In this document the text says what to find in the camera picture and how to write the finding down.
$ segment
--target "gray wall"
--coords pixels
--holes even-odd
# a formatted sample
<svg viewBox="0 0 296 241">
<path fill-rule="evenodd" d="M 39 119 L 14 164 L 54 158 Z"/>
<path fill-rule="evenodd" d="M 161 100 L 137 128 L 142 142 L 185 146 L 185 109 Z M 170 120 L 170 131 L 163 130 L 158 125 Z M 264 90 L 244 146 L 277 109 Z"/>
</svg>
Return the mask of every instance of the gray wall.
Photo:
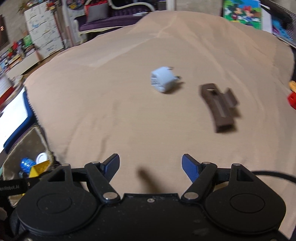
<svg viewBox="0 0 296 241">
<path fill-rule="evenodd" d="M 22 2 L 23 0 L 6 0 L 0 5 L 0 15 L 4 17 L 9 42 L 0 47 L 0 55 L 7 51 L 14 41 L 23 38 L 22 31 L 26 29 L 26 20 L 24 14 L 17 12 Z"/>
</svg>

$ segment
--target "fabric storage bin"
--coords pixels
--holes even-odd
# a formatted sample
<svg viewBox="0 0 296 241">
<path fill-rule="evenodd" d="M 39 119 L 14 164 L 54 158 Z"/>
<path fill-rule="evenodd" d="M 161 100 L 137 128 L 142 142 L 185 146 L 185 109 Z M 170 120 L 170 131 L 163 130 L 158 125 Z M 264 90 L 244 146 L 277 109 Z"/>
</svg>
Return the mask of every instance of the fabric storage bin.
<svg viewBox="0 0 296 241">
<path fill-rule="evenodd" d="M 41 129 L 38 125 L 35 125 L 19 140 L 7 155 L 3 163 L 3 180 L 19 179 L 21 160 L 25 157 L 35 160 L 42 152 L 47 154 L 50 161 L 50 166 L 47 168 L 49 169 L 54 164 L 54 156 L 41 133 Z M 11 206 L 15 207 L 21 197 L 22 194 L 10 196 L 9 202 Z"/>
</svg>

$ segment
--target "wooden floor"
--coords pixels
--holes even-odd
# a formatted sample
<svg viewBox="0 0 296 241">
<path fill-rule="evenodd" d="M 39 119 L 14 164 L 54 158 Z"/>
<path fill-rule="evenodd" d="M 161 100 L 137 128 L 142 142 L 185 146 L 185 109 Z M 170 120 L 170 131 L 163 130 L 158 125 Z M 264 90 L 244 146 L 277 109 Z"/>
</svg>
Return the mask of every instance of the wooden floor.
<svg viewBox="0 0 296 241">
<path fill-rule="evenodd" d="M 32 74 L 35 70 L 37 70 L 38 68 L 40 68 L 42 65 L 46 64 L 47 62 L 51 61 L 53 57 L 57 56 L 60 51 L 55 52 L 54 54 L 50 55 L 49 57 L 47 57 L 46 59 L 42 60 L 40 64 L 36 64 L 34 65 L 32 68 L 28 69 L 25 73 L 24 73 L 24 79 L 28 78 L 28 76 L 30 74 Z"/>
</svg>

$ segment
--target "cabinet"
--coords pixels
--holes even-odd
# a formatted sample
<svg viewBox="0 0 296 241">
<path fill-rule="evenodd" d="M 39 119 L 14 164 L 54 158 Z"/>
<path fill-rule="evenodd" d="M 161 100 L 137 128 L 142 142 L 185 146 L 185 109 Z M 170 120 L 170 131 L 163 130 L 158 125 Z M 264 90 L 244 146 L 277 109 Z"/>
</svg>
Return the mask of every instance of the cabinet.
<svg viewBox="0 0 296 241">
<path fill-rule="evenodd" d="M 24 12 L 32 42 L 41 60 L 64 47 L 54 15 L 46 10 L 47 3 L 43 2 Z"/>
</svg>

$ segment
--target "white door frame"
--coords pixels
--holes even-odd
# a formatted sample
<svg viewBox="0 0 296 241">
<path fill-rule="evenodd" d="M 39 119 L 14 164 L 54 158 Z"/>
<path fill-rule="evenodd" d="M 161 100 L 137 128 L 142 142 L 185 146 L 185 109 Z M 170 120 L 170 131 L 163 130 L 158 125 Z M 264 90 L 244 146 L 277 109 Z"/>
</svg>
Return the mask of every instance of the white door frame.
<svg viewBox="0 0 296 241">
<path fill-rule="evenodd" d="M 176 10 L 176 0 L 166 0 L 166 9 L 169 11 Z"/>
</svg>

